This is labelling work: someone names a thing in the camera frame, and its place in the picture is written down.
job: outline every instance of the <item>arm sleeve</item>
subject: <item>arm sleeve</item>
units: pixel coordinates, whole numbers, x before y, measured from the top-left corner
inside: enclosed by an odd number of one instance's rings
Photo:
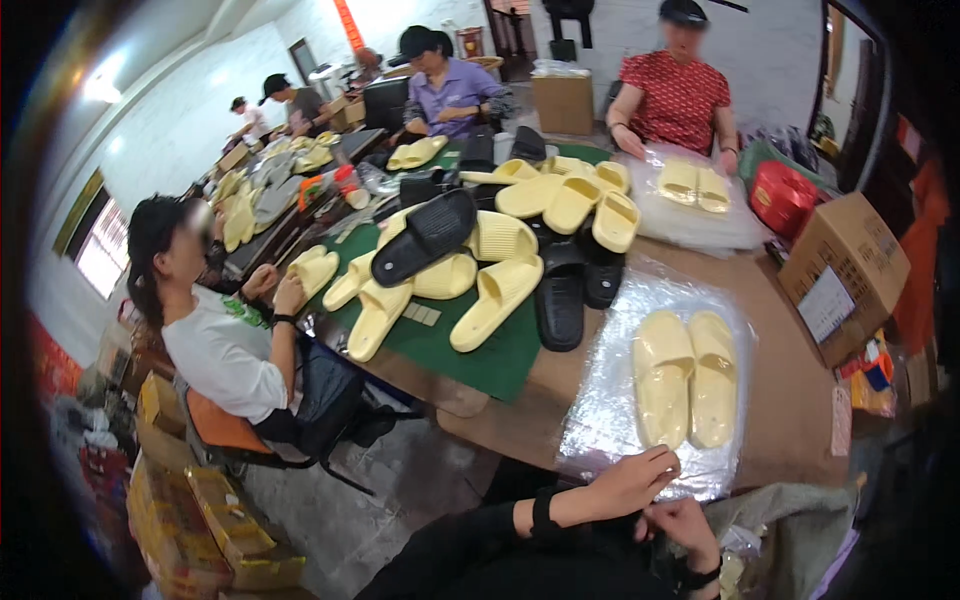
[[[517,541],[513,502],[442,516],[411,536],[355,600],[432,596],[469,566]]]

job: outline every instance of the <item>cardboard box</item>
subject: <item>cardboard box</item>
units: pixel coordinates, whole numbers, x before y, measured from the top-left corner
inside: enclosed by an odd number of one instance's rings
[[[143,418],[172,436],[183,439],[186,430],[186,415],[177,400],[174,385],[155,372],[147,373],[140,386],[140,405]]]
[[[234,589],[292,588],[300,582],[306,558],[260,527],[223,473],[189,468],[186,478],[206,526],[233,569]]]
[[[133,465],[127,512],[151,576],[166,598],[215,600],[233,580],[206,529],[186,477],[142,452]]]
[[[890,317],[909,273],[897,238],[854,192],[814,209],[778,277],[833,368]]]
[[[593,78],[534,77],[534,107],[544,133],[593,133]]]

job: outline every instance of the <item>woman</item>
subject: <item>woman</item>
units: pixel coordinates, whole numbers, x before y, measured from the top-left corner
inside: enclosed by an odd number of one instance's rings
[[[345,393],[359,394],[356,372],[300,340],[294,315],[303,305],[296,276],[280,281],[273,326],[244,300],[273,288],[254,273],[232,297],[195,283],[206,268],[208,213],[197,203],[154,196],[137,205],[130,220],[128,280],[133,304],[159,330],[177,371],[197,392],[228,413],[250,421],[262,439],[311,453],[307,427]],[[303,394],[295,390],[298,350],[303,356]]]
[[[399,45],[400,54],[417,70],[403,111],[408,133],[466,138],[478,120],[514,115],[513,91],[479,64],[451,58],[453,44],[447,34],[415,25],[403,32]]]
[[[716,131],[717,162],[730,175],[738,158],[730,87],[719,71],[698,60],[707,15],[693,0],[665,0],[660,26],[666,49],[623,61],[623,87],[607,111],[613,140],[639,158],[647,141],[710,156]]]
[[[677,584],[687,598],[719,598],[720,548],[700,505],[692,498],[650,504],[679,474],[677,456],[660,445],[583,488],[441,517],[356,599],[654,600],[676,597]],[[685,568],[669,583],[645,564],[655,531],[687,550]]]

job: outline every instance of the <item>label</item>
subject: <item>label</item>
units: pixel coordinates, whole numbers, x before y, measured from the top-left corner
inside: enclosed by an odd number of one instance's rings
[[[840,277],[827,266],[816,283],[797,304],[797,310],[817,344],[826,340],[853,312],[854,303]]]

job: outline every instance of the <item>clear plastic wrap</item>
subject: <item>clear plastic wrap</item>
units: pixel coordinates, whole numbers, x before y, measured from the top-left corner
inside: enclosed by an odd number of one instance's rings
[[[773,237],[747,205],[747,192],[737,177],[724,177],[730,206],[726,213],[708,212],[679,204],[660,190],[660,174],[669,158],[679,158],[699,168],[715,170],[703,155],[673,144],[646,145],[646,160],[619,155],[630,169],[634,186],[631,196],[640,209],[638,235],[663,240],[717,258],[736,250],[754,250]]]
[[[690,280],[643,256],[631,257],[616,301],[593,339],[580,391],[564,420],[557,464],[561,472],[591,480],[621,457],[646,449],[637,432],[633,344],[644,318],[662,309],[673,311],[684,323],[697,311],[711,310],[724,320],[733,337],[737,396],[731,438],[707,449],[685,439],[675,450],[683,472],[659,496],[713,500],[730,491],[736,474],[756,335],[727,292]]]

